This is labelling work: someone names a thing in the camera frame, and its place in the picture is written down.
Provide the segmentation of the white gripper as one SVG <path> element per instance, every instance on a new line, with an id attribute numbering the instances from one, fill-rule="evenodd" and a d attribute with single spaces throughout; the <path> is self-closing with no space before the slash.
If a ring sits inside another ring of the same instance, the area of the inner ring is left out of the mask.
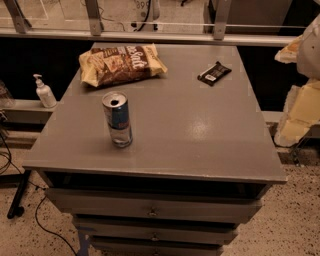
<path id="1" fill-rule="evenodd" d="M 297 71 L 310 78 L 302 87 L 293 85 L 289 90 L 274 135 L 276 145 L 291 147 L 320 121 L 320 14 L 274 59 L 284 64 L 297 62 Z"/>

